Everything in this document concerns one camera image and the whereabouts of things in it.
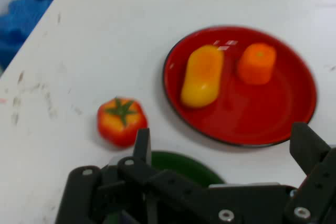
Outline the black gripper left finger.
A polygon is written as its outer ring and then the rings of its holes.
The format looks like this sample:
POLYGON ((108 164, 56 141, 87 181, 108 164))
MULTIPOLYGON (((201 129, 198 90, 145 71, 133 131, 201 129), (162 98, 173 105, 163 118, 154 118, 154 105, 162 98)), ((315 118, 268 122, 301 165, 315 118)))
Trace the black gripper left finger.
POLYGON ((238 215, 209 191, 172 170, 152 167, 149 129, 136 136, 133 154, 114 166, 70 172, 56 223, 237 223, 238 215))

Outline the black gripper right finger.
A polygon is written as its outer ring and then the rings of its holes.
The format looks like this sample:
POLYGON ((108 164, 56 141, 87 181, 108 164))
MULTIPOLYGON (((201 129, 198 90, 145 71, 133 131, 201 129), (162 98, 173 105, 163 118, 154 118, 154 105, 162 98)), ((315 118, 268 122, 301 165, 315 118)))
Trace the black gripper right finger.
POLYGON ((307 124, 294 123, 289 149, 306 178, 286 204, 286 223, 335 223, 335 148, 307 124))

